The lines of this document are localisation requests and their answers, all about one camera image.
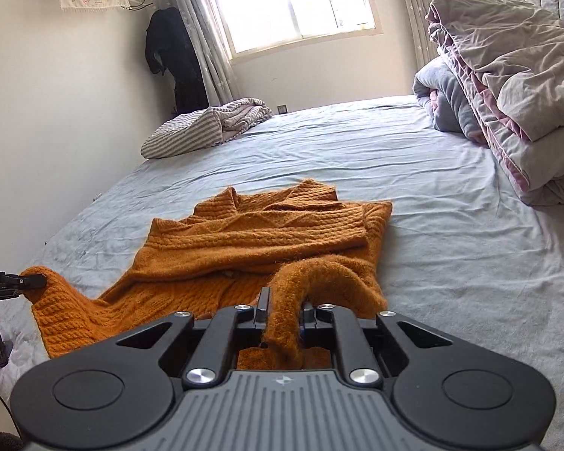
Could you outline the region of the grey patterned curtain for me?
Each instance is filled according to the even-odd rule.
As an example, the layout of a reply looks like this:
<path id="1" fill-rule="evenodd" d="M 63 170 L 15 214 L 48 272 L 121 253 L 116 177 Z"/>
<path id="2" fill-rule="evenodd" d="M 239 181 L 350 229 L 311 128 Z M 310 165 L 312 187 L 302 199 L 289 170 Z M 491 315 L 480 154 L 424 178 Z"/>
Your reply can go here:
<path id="1" fill-rule="evenodd" d="M 158 9 L 179 10 L 189 35 L 206 96 L 212 105 L 223 105 L 241 97 L 231 59 L 232 50 L 216 0 L 153 0 Z"/>

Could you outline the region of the folded blue grey blanket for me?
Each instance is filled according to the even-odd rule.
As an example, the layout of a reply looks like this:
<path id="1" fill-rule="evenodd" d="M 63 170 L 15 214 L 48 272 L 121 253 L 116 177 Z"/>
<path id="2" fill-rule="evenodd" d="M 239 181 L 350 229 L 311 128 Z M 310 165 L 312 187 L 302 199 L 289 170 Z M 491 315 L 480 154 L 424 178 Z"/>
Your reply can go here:
<path id="1" fill-rule="evenodd" d="M 461 85 L 441 57 L 433 59 L 415 74 L 412 92 L 429 114 L 436 130 L 461 133 L 474 144 L 487 145 Z"/>

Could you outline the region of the striped grey pillow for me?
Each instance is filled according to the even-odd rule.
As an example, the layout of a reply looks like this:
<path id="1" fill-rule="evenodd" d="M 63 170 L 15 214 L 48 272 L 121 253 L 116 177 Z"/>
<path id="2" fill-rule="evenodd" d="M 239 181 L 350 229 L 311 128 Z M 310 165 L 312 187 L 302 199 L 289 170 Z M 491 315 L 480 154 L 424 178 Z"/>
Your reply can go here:
<path id="1" fill-rule="evenodd" d="M 223 145 L 272 117 L 272 110 L 256 98 L 180 114 L 149 135 L 140 155 L 144 159 L 164 159 Z"/>

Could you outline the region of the black hanging coat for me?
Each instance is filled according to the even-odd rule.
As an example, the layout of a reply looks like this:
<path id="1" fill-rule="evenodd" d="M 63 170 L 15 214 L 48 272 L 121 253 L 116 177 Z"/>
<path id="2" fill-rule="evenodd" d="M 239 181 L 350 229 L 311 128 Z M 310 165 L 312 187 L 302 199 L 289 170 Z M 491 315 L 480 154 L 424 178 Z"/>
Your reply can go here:
<path id="1" fill-rule="evenodd" d="M 209 106 L 199 61 L 179 10 L 155 11 L 146 30 L 146 63 L 152 74 L 173 76 L 177 114 L 191 113 Z"/>

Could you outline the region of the orange cable knit cardigan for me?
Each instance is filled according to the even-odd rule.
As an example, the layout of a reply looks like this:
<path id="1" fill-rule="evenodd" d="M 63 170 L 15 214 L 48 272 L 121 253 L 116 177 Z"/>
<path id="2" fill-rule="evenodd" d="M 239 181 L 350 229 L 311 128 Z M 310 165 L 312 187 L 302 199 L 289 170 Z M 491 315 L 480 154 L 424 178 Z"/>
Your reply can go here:
<path id="1" fill-rule="evenodd" d="M 302 304 L 360 318 L 387 309 L 377 266 L 391 213 L 390 201 L 340 201 L 312 179 L 261 194 L 227 188 L 185 219 L 154 219 L 131 267 L 100 297 L 37 266 L 47 284 L 27 298 L 47 354 L 58 357 L 177 310 L 207 319 L 269 288 L 261 345 L 240 352 L 240 369 L 324 369 L 329 351 L 300 340 Z"/>

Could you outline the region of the grey bed sheet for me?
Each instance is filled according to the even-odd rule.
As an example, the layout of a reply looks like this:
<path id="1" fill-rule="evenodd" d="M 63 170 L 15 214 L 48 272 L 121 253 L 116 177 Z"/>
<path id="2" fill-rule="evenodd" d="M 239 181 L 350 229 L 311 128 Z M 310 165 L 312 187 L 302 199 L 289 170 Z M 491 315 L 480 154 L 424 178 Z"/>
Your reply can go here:
<path id="1" fill-rule="evenodd" d="M 437 132 L 411 98 L 290 113 L 220 147 L 147 161 L 34 263 L 96 297 L 153 219 L 184 218 L 225 188 L 255 194 L 305 178 L 344 201 L 391 201 L 378 268 L 391 309 L 542 372 L 557 400 L 544 444 L 564 450 L 564 205 L 522 203 L 488 149 Z"/>

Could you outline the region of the folded grey pink quilt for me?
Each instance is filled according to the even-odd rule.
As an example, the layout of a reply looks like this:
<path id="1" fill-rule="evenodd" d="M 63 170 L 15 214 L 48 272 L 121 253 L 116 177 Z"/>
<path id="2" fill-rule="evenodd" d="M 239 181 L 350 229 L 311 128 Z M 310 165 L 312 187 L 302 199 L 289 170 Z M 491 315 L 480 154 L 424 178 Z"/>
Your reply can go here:
<path id="1" fill-rule="evenodd" d="M 564 204 L 564 22 L 522 0 L 432 0 L 427 18 L 517 196 Z"/>

